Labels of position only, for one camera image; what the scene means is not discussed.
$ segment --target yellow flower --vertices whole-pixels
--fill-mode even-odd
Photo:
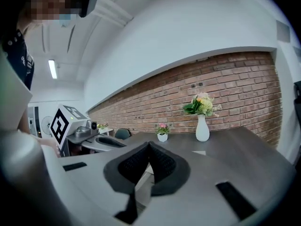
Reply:
[[[211,110],[213,107],[213,104],[210,100],[208,99],[201,99],[201,104],[203,104],[203,109]]]

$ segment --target dark chair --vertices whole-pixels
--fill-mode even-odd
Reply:
[[[118,129],[115,134],[115,138],[125,140],[131,136],[128,129]]]

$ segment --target white pot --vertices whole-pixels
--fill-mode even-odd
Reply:
[[[196,136],[199,141],[207,141],[209,139],[209,128],[205,121],[204,115],[198,115],[198,126]]]
[[[99,132],[100,134],[102,134],[102,133],[107,132],[107,129],[106,129],[106,128],[104,128],[104,129],[98,128],[98,132]]]
[[[167,134],[164,134],[164,135],[157,134],[157,136],[158,136],[159,141],[161,141],[161,142],[167,141]]]

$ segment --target brick wall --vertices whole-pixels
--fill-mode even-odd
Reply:
[[[182,107],[199,92],[208,92],[221,104],[219,117],[208,117],[209,129],[244,126],[276,147],[282,110],[278,76],[267,52],[244,52],[194,61],[148,78],[101,103],[91,119],[132,134],[155,131],[165,122],[171,132],[194,132],[195,115]]]

